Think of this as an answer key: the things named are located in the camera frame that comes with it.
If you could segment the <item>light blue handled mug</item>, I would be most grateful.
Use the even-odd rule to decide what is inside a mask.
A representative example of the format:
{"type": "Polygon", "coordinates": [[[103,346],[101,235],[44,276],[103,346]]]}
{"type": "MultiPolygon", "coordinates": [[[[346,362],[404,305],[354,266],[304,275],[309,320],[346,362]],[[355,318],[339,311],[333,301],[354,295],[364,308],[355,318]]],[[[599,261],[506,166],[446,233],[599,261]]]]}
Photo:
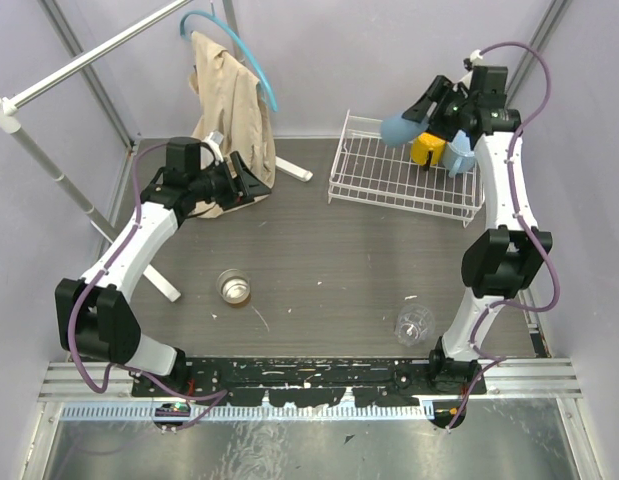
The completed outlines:
{"type": "Polygon", "coordinates": [[[447,143],[441,163],[450,178],[468,173],[475,167],[475,154],[464,131],[459,130],[454,139],[447,143]]]}

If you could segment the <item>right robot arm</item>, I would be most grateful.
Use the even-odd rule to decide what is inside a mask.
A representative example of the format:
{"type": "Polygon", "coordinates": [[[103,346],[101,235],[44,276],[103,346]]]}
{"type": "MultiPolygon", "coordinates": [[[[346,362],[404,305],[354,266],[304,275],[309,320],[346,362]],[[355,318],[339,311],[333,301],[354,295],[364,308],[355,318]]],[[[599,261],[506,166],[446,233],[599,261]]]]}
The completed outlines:
{"type": "Polygon", "coordinates": [[[527,199],[523,122],[506,106],[507,74],[503,66],[475,66],[459,82],[438,75],[402,114],[440,139],[450,141],[458,133],[468,137],[486,200],[485,230],[462,259],[462,302],[429,355],[427,379],[441,394],[478,377],[491,325],[531,285],[553,246],[527,199]]]}

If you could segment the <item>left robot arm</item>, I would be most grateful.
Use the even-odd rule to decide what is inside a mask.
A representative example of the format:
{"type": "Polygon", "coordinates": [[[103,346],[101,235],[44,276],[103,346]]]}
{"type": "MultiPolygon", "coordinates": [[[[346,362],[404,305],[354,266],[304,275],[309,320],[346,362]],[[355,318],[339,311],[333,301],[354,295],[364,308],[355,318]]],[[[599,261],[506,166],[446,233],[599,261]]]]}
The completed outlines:
{"type": "Polygon", "coordinates": [[[177,396],[191,377],[185,353],[144,334],[131,307],[135,288],[156,253],[201,204],[224,211],[270,194],[270,188],[233,151],[223,155],[223,136],[173,137],[165,143],[165,163],[145,188],[134,189],[134,212],[105,254],[79,279],[63,279],[55,289],[58,331],[83,381],[102,393],[83,361],[148,376],[167,396],[177,396]]]}

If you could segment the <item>yellow mug black handle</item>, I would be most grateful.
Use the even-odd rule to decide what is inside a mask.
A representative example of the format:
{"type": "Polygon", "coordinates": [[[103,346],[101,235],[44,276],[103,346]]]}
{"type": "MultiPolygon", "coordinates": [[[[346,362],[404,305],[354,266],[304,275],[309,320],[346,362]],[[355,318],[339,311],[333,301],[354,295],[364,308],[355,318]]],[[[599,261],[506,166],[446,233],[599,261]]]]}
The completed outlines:
{"type": "Polygon", "coordinates": [[[429,133],[422,133],[413,141],[410,158],[413,163],[427,171],[439,163],[446,145],[445,140],[429,133]]]}

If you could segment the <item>light blue plastic cup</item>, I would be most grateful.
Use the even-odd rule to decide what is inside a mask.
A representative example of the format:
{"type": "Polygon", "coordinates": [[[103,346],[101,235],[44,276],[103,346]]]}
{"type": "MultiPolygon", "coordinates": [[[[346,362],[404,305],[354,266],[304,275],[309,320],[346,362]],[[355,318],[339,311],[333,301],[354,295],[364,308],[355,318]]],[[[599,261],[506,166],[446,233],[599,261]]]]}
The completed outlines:
{"type": "Polygon", "coordinates": [[[385,118],[380,124],[381,140],[389,147],[398,147],[413,141],[424,133],[428,125],[420,125],[401,118],[402,113],[385,118]]]}

